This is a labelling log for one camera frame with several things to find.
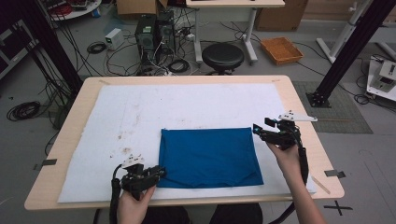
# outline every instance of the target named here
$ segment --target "orange tray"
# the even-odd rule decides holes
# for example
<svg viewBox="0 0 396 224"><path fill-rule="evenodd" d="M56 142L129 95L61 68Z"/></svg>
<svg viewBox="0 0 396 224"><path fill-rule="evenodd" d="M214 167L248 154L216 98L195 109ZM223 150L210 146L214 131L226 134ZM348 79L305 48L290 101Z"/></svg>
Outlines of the orange tray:
<svg viewBox="0 0 396 224"><path fill-rule="evenodd" d="M304 56L286 37L264 39L261 44L276 65L295 63Z"/></svg>

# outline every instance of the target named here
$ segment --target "white paper sheet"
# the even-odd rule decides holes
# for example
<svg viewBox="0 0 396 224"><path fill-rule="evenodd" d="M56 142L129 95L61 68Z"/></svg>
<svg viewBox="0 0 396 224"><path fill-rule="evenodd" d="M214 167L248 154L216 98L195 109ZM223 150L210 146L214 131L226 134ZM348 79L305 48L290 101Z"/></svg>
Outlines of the white paper sheet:
<svg viewBox="0 0 396 224"><path fill-rule="evenodd" d="M131 153L145 168L158 164L161 129L243 128L283 108L273 84L104 86L67 171L59 203L107 202L114 169ZM222 189L161 189L152 200L250 195L289 195L272 152L253 136L264 185ZM126 172L119 169L119 179ZM307 188L316 192L311 178Z"/></svg>

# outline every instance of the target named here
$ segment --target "black stool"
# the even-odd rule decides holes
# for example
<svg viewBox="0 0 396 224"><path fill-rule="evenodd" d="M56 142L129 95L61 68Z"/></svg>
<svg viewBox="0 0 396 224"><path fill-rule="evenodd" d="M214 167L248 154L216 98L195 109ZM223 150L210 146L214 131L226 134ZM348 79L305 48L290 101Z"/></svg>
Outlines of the black stool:
<svg viewBox="0 0 396 224"><path fill-rule="evenodd" d="M245 60L244 52L238 47L230 44L213 44L204 49L202 52L204 63L215 69L215 71L206 74L230 75L231 72Z"/></svg>

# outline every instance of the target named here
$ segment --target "blue towel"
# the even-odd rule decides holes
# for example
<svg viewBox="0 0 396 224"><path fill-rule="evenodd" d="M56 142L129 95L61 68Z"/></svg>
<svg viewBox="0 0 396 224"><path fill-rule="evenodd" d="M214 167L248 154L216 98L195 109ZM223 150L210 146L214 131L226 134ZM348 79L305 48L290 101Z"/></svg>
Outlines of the blue towel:
<svg viewBox="0 0 396 224"><path fill-rule="evenodd" d="M161 130L160 188L209 189L262 185L250 128Z"/></svg>

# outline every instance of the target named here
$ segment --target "gray mat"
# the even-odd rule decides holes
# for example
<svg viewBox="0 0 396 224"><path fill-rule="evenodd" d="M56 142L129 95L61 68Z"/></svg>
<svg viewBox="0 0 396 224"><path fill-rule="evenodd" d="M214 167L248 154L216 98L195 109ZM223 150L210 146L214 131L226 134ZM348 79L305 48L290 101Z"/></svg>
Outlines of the gray mat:
<svg viewBox="0 0 396 224"><path fill-rule="evenodd" d="M348 93L339 87L329 98L332 108L316 108L309 104L305 93L314 92L319 82L295 81L293 85L306 113L318 118L317 122L312 122L318 133L373 133Z"/></svg>

